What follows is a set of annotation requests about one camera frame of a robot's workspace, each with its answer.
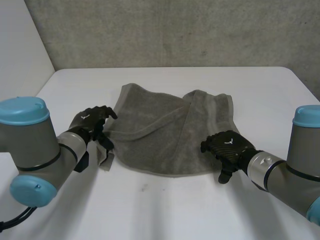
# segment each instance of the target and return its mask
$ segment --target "black cable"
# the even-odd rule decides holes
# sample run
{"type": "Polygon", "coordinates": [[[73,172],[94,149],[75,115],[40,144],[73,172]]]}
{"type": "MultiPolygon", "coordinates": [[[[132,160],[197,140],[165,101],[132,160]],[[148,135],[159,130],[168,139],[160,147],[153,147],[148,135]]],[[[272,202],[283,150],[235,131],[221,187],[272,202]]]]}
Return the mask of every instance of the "black cable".
{"type": "Polygon", "coordinates": [[[3,224],[6,225],[6,224],[11,224],[12,222],[15,222],[19,218],[23,217],[27,212],[29,212],[30,209],[31,207],[27,207],[26,210],[24,210],[23,213],[21,213],[19,216],[16,216],[14,219],[11,219],[10,221],[6,221],[3,224]]]}
{"type": "Polygon", "coordinates": [[[3,230],[13,228],[18,224],[22,223],[26,220],[30,215],[37,209],[37,207],[28,207],[26,210],[23,211],[19,216],[15,217],[14,219],[7,221],[7,222],[0,222],[0,233],[3,230]]]}

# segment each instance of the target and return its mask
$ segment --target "gray concrete wall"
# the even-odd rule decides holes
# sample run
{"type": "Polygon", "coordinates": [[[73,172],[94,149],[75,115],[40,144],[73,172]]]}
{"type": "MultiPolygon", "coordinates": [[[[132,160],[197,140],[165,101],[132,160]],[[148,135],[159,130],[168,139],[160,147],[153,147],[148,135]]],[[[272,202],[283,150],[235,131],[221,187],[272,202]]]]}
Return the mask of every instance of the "gray concrete wall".
{"type": "Polygon", "coordinates": [[[283,66],[320,98],[320,0],[25,0],[56,70],[283,66]]]}

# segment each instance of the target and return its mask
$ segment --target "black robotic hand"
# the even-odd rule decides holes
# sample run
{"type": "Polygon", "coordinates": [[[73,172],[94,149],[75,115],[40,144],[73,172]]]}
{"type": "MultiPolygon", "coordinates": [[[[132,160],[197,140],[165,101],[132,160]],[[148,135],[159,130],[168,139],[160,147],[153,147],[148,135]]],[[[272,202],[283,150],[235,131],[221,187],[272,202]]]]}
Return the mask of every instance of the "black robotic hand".
{"type": "Polygon", "coordinates": [[[247,157],[243,158],[244,152],[256,151],[256,148],[243,136],[235,131],[222,131],[208,136],[201,143],[201,152],[211,152],[222,163],[219,183],[226,184],[232,173],[242,169],[247,173],[247,157]]]}
{"type": "Polygon", "coordinates": [[[79,134],[86,144],[91,140],[97,140],[105,149],[111,150],[114,148],[114,145],[103,134],[104,124],[109,116],[113,119],[118,118],[111,107],[95,106],[94,108],[87,108],[75,115],[68,132],[79,134]]]}

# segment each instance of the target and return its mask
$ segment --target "logo on robotic hand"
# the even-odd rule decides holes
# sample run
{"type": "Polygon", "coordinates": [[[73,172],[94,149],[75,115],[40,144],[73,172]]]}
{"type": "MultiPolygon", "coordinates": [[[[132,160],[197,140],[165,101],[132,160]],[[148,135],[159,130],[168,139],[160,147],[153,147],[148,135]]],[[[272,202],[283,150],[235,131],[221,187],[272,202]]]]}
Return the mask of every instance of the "logo on robotic hand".
{"type": "Polygon", "coordinates": [[[87,117],[89,117],[90,116],[90,114],[88,115],[88,116],[81,116],[81,118],[83,119],[83,120],[85,120],[87,117]]]}
{"type": "Polygon", "coordinates": [[[231,141],[229,141],[229,142],[225,142],[224,144],[233,144],[233,141],[234,141],[234,139],[233,139],[233,138],[231,138],[231,141]]]}

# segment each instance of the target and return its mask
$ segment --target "white wall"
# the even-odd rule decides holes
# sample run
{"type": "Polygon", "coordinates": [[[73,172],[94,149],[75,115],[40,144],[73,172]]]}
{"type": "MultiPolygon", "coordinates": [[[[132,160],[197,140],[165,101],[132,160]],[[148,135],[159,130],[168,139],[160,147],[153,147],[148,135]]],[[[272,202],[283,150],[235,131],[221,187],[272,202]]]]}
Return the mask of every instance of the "white wall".
{"type": "Polygon", "coordinates": [[[0,0],[0,101],[35,96],[55,72],[23,0],[0,0]]]}

